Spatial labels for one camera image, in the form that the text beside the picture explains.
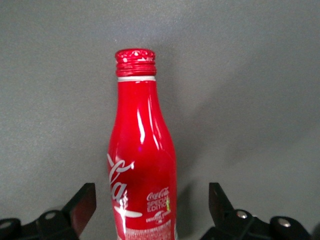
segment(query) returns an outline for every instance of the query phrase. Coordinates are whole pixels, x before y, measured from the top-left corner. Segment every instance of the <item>metal screw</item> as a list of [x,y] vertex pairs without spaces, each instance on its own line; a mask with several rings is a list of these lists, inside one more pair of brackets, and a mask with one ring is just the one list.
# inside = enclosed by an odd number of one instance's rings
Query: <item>metal screw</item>
[[284,218],[279,218],[278,219],[278,223],[281,225],[281,226],[284,226],[286,228],[290,227],[291,224],[288,220],[284,219]]
[[0,225],[0,229],[5,229],[5,228],[9,227],[10,225],[11,225],[10,221],[5,221],[4,223],[2,223]]
[[55,217],[56,213],[55,212],[49,212],[47,215],[45,215],[46,220],[53,219]]
[[248,215],[244,211],[237,211],[236,215],[241,219],[246,219]]

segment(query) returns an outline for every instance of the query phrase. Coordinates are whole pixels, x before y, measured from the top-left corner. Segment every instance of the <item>bottle neck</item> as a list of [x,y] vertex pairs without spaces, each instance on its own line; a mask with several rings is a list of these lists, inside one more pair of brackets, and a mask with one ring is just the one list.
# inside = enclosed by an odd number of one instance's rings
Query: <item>bottle neck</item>
[[130,118],[145,113],[149,117],[149,112],[161,114],[155,76],[119,77],[117,115]]

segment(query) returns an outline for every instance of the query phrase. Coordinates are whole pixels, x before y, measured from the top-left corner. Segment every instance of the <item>bottle label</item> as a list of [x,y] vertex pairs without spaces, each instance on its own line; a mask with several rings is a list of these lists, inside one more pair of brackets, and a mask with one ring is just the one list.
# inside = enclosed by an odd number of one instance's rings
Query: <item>bottle label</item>
[[[172,219],[172,196],[168,182],[162,178],[156,184],[139,180],[139,175],[134,171],[134,161],[126,164],[123,159],[113,160],[109,154],[107,158],[118,239],[175,239],[171,227],[175,219]],[[154,177],[155,174],[151,173],[149,179]]]
[[[126,229],[125,234],[126,240],[171,240],[171,221],[169,220],[161,226],[157,226],[151,229],[136,230]],[[174,240],[178,240],[178,234],[176,226],[174,226]]]

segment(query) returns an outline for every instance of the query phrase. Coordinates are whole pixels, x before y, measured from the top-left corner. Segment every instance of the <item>red aluminum bottle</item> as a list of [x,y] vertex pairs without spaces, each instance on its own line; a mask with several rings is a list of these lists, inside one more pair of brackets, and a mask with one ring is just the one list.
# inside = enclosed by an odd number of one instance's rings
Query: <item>red aluminum bottle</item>
[[118,240],[177,240],[177,167],[155,80],[155,53],[115,54],[118,107],[107,165]]

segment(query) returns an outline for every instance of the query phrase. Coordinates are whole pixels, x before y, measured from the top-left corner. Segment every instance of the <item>gray wall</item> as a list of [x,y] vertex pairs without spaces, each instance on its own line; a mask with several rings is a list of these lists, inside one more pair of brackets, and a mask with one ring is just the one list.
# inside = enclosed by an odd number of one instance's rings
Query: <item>gray wall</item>
[[320,222],[320,2],[0,2],[0,218],[26,224],[95,182],[82,240],[116,239],[106,155],[114,53],[157,53],[178,232],[213,225],[208,184],[263,221]]

